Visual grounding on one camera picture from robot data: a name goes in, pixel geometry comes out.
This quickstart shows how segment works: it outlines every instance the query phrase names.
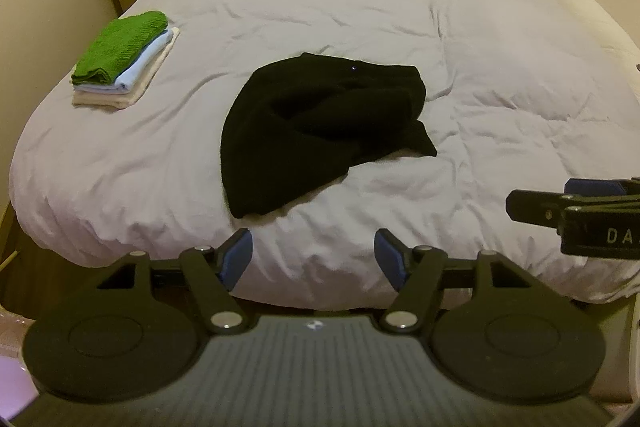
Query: stack of folded towels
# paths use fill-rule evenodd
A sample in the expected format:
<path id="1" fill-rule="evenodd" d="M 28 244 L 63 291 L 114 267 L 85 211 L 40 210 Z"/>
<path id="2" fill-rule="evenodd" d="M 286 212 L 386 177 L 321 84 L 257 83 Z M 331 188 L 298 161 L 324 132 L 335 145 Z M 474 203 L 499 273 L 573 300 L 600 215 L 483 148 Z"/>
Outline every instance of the stack of folded towels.
<path id="1" fill-rule="evenodd" d="M 167 26 L 159 11 L 109 23 L 71 74 L 72 103 L 118 109 L 136 103 L 174 46 L 179 29 Z"/>

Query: black sweater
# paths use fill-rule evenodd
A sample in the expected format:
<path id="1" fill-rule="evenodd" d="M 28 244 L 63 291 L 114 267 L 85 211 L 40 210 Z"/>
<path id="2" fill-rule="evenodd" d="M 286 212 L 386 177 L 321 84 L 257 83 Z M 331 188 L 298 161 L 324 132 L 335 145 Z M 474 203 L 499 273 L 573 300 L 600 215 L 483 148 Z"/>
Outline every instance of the black sweater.
<path id="1" fill-rule="evenodd" d="M 413 66 L 305 53 L 254 71 L 222 130 L 231 213 L 267 214 L 400 149 L 435 156 L 417 120 L 424 98 Z"/>

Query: white towel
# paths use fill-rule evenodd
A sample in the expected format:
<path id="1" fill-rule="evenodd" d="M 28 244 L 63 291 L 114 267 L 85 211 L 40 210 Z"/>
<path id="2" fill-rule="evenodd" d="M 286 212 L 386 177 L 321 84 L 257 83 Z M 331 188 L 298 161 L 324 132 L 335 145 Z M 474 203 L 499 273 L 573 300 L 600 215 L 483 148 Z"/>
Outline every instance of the white towel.
<path id="1" fill-rule="evenodd" d="M 89 92 L 129 92 L 136 84 L 140 75 L 145 70 L 146 65 L 154 60 L 158 54 L 165 48 L 165 46 L 174 38 L 172 31 L 165 30 L 158 35 L 150 44 L 142 50 L 140 56 L 136 58 L 132 65 L 126 70 L 120 73 L 113 84 L 78 84 L 74 86 L 76 91 L 89 91 Z"/>
<path id="2" fill-rule="evenodd" d="M 162 66 L 162 63 L 171 51 L 171 48 L 174 47 L 175 39 L 178 38 L 180 30 L 178 28 L 172 28 L 171 31 L 174 33 L 171 41 L 169 41 L 154 60 L 146 65 L 145 69 L 140 74 L 140 79 L 134 84 L 129 92 L 115 94 L 74 90 L 74 97 L 71 101 L 73 105 L 109 105 L 116 109 L 124 109 L 136 103 L 140 97 L 145 94 L 149 83 L 156 72 L 160 69 L 160 66 Z"/>

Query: black mount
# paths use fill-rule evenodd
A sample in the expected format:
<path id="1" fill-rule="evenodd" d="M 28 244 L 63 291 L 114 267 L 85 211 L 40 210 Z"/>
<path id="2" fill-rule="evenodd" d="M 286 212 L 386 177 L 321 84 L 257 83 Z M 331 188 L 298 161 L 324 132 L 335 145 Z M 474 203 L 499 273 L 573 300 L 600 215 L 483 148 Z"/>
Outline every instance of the black mount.
<path id="1" fill-rule="evenodd" d="M 377 327 L 420 339 L 442 372 L 476 394 L 518 404 L 585 393 L 604 358 L 598 328 L 567 299 L 495 252 L 449 259 L 432 247 L 407 248 L 388 230 L 376 259 L 399 290 Z M 134 252 L 103 270 L 60 308 L 37 321 L 24 360 L 46 391 L 75 401 L 111 402 L 151 393 L 180 377 L 210 335 L 251 324 L 228 294 L 251 257 L 241 230 L 218 249 L 197 247 L 176 261 Z M 156 300 L 155 287 L 185 285 L 198 318 Z M 448 288 L 472 299 L 440 312 Z"/>
<path id="2" fill-rule="evenodd" d="M 514 190 L 506 209 L 514 221 L 558 230 L 562 253 L 640 259 L 640 178 L 571 179 L 564 194 Z"/>

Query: white duvet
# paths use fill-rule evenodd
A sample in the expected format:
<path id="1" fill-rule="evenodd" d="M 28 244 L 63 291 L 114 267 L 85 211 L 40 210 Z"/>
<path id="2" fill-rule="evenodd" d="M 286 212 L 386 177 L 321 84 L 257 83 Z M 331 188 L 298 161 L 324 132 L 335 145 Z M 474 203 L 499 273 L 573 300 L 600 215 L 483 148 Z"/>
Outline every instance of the white duvet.
<path id="1" fill-rule="evenodd" d="M 640 174 L 640 106 L 615 65 L 554 0 L 139 0 L 180 37 L 148 91 L 112 112 L 73 107 L 64 78 L 15 151 L 23 229 L 85 266 L 155 259 L 254 235 L 235 295 L 315 309 L 384 307 L 373 258 L 385 227 L 408 245 L 471 258 L 498 250 L 557 291 L 607 301 L 638 291 L 639 264 L 567 257 L 551 229 L 512 223 L 514 188 Z M 396 154 L 264 217 L 234 219 L 220 135 L 260 66 L 302 52 L 416 66 L 438 156 Z"/>

